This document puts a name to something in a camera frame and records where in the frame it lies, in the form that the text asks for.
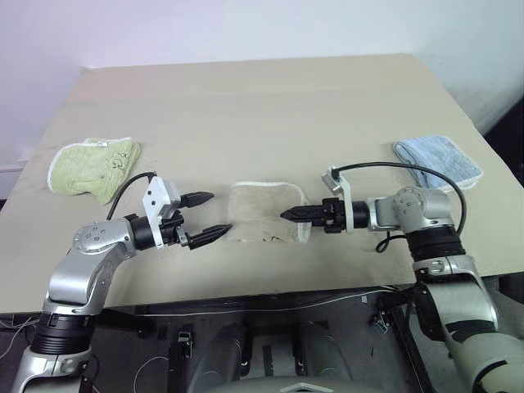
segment wire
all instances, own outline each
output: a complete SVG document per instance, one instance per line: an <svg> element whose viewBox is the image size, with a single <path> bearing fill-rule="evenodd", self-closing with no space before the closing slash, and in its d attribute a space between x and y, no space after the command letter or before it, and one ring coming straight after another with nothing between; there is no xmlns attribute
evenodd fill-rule
<svg viewBox="0 0 524 393"><path fill-rule="evenodd" d="M329 305L336 301L350 299L352 297L361 297L371 295L379 292L396 292L390 289L377 289L376 291L368 291L364 293L355 293L354 295L347 295L337 297L336 299L320 301L319 303L313 303L312 305L301 305L298 307L289 307L287 309L230 309L228 311L206 311L201 313L188 313L188 314L137 314L137 316L143 317L194 317L197 315L221 315L221 314L235 314L235 313L281 313L283 311L295 311L298 309L311 309L313 307L319 307L320 305Z"/></svg>
<svg viewBox="0 0 524 393"><path fill-rule="evenodd" d="M335 180L337 180L340 177L340 172L342 172L343 170L368 168L371 166L391 166L394 168L406 168L406 169L420 170L422 172L432 174L433 176L436 176L437 178L441 178L442 180L447 182L457 192L458 198L460 200L461 213L460 213L460 221L457 227L457 234L460 235L462 233L464 224L466 223L466 217L468 215L468 205L466 204L466 198L464 197L464 194L462 190L460 189L460 187L453 180L451 180L450 178L448 178L445 174L442 174L441 172L438 172L431 168L419 166L419 165L404 164L400 162L376 161L376 162L362 162L359 164L344 165L338 168L333 168L331 171L331 174L332 174L332 177ZM387 249L387 247L389 246L389 242L394 239L405 239L405 235L390 236L390 233L388 232L386 234L386 238L377 244L377 247L375 248L375 250L377 252L384 252Z"/></svg>
<svg viewBox="0 0 524 393"><path fill-rule="evenodd" d="M15 339L16 339L16 336L18 336L18 333L20 333L22 331L23 328L25 328L27 326L27 322L29 322L31 320L31 317L27 318L27 321L25 321L25 323L22 323L19 327L18 327L18 330L15 332L15 334L13 334L13 337L11 339L11 342L9 343L9 346L7 347L7 349L3 352L3 354L0 355L0 359L2 359L4 356L6 356L9 351L11 350L11 348L13 347L13 343L15 342Z"/></svg>
<svg viewBox="0 0 524 393"><path fill-rule="evenodd" d="M391 236L391 232L390 231L387 231L386 232L386 238L385 239L382 239L378 244L377 246L375 247L375 251L378 252L379 254L381 254L382 252L384 252L385 250L387 250L387 247L390 245L390 241L391 240L395 240L395 239L405 239L406 236L405 235L395 235L395 236Z"/></svg>
<svg viewBox="0 0 524 393"><path fill-rule="evenodd" d="M146 361L146 363L144 363L142 366L140 366L140 368L138 369L137 373L134 374L134 379L133 379L133 393L137 393L137 379L138 379L138 374L144 369L144 367L146 367L150 362L152 362L153 360L157 360L157 359L163 359L163 360L168 360L165 356L155 356L153 358L150 358L148 361Z"/></svg>
<svg viewBox="0 0 524 393"><path fill-rule="evenodd" d="M115 196L115 200L113 201L113 204L111 205L111 208L109 209L109 213L107 213L106 220L110 220L113 217L113 214L115 213L116 206L118 205L118 202L120 201L120 198L124 194L124 191L129 187L133 182L140 178L145 178L149 180L149 183L151 182L151 179L156 176L155 172L143 172L141 174L137 174L136 176L133 176L131 179L129 179L127 182L124 183L124 185L118 190Z"/></svg>
<svg viewBox="0 0 524 393"><path fill-rule="evenodd" d="M38 323L40 319L35 319L34 321L31 321L29 323L21 323L19 325L13 325L13 323L11 322L11 325L7 325L5 324L4 322L0 321L0 325L4 326L5 329L17 329L19 327L26 327L26 326L29 326L29 325L34 325L36 323Z"/></svg>

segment white cable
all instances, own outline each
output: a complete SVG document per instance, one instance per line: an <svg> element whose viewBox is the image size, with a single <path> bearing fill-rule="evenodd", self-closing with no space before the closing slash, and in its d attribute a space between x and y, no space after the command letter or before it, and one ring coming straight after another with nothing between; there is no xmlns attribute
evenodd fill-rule
<svg viewBox="0 0 524 393"><path fill-rule="evenodd" d="M138 379L138 374L143 370L144 367L146 367L150 362L152 362L153 360L157 360L157 359L163 359L163 360L168 360L165 356L155 356L154 358L150 358L146 363L144 363L142 366L140 366L140 368L138 369L137 373L134 374L134 379L133 379L133 393L137 393L137 379Z"/></svg>
<svg viewBox="0 0 524 393"><path fill-rule="evenodd" d="M27 318L27 321L25 321L25 323L22 323L20 325L20 327L18 328L18 330L15 332L15 334L13 334L13 338L11 339L11 342L9 343L9 346L4 351L4 353L0 355L0 359L3 358L5 355L7 355L9 353L9 351L13 347L13 343L15 342L16 336L18 336L18 333L20 333L22 331L22 329L27 326L27 322L29 322L30 320L31 320L31 317Z"/></svg>
<svg viewBox="0 0 524 393"><path fill-rule="evenodd" d="M288 309L231 309L228 311L206 311L201 313L188 313L188 314L137 314L143 317L194 317L196 315L219 315L219 314L234 314L234 313L280 313L283 311L294 311L297 309L310 309L312 307L319 307L320 305L329 305L336 301L350 299L352 297L361 297L365 295L371 295L372 293L378 292L395 292L389 289L377 289L376 291L369 291L364 293L355 293L354 295L348 295L343 297L337 297L336 299L321 301L319 303L313 303L312 305L302 305L299 307L290 307Z"/></svg>
<svg viewBox="0 0 524 393"><path fill-rule="evenodd" d="M10 325L7 325L6 323L0 321L0 325L4 326L6 329L17 329L17 328L20 328L20 327L26 327L26 326L30 326L30 325L34 325L36 323L38 323L40 319L35 319L34 321L31 321L31 322L28 322L28 323L21 323L20 325L13 325L11 323L11 326Z"/></svg>

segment white wall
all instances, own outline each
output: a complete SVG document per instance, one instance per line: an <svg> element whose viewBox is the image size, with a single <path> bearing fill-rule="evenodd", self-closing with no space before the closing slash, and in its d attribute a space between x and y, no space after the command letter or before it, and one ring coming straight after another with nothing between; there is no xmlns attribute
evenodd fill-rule
<svg viewBox="0 0 524 393"><path fill-rule="evenodd" d="M81 66L410 52L484 133L524 91L523 37L522 0L0 0L0 172Z"/></svg>

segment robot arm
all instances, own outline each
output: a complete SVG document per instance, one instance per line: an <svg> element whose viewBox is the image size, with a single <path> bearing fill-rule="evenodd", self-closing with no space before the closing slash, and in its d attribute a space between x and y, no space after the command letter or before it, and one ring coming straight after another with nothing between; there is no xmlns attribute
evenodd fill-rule
<svg viewBox="0 0 524 393"><path fill-rule="evenodd" d="M326 233L402 231L414 261L413 295L424 333L445 342L473 392L521 392L524 345L498 333L495 307L454 229L448 197L439 190L405 187L387 198L352 201L342 176L329 170L323 181L345 199L297 206L281 216L323 226Z"/></svg>
<svg viewBox="0 0 524 393"><path fill-rule="evenodd" d="M154 177L143 199L147 216L81 228L51 277L35 337L23 354L11 392L79 391L95 322L116 269L140 250L176 243L195 249L224 235L231 225L216 225L196 236L183 230L178 209L211 197L208 192L180 196L173 184Z"/></svg>

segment black cable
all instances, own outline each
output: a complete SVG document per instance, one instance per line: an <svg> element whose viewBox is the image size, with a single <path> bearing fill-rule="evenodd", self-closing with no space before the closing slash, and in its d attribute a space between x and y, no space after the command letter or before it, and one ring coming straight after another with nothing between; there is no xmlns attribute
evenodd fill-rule
<svg viewBox="0 0 524 393"><path fill-rule="evenodd" d="M136 176L133 176L131 179L129 179L127 182L124 183L124 185L118 190L115 196L115 200L113 201L113 205L111 205L111 208L109 209L109 213L107 213L106 220L110 220L113 217L113 214L115 213L116 206L118 205L118 202L120 201L120 198L124 194L124 191L129 187L135 180L138 180L140 178L145 178L149 180L149 183L151 182L151 179L156 176L155 172L143 172L141 174L137 174Z"/></svg>
<svg viewBox="0 0 524 393"><path fill-rule="evenodd" d="M441 172L438 172L430 168L425 168L419 165L404 164L400 162L376 161L376 162L362 162L359 164L344 165L339 168L333 168L331 171L331 175L335 180L338 180L340 177L340 172L342 172L343 170L368 168L371 166L392 166L395 168L420 170L422 172L432 174L433 176L436 176L437 178L441 178L442 180L447 182L457 192L458 198L460 200L461 213L460 213L460 221L457 227L457 234L460 235L460 233L462 233L464 224L466 223L466 217L468 215L468 206L466 204L466 198L464 197L464 194L462 193L462 190L459 188L459 186L457 186L457 184L453 180L451 180L450 178L448 178L445 174L442 174ZM387 247L389 246L390 241L394 239L405 239L405 236L404 235L391 236L390 232L388 231L386 234L386 238L377 244L375 251L384 252L387 249Z"/></svg>
<svg viewBox="0 0 524 393"><path fill-rule="evenodd" d="M387 231L386 232L386 238L385 239L382 239L378 244L377 246L375 247L375 251L378 252L379 254L381 254L382 252L384 252L385 250L387 250L387 247L390 245L390 241L391 240L395 240L395 239L405 239L406 236L405 235L395 235L395 236L391 236L391 232L390 231Z"/></svg>

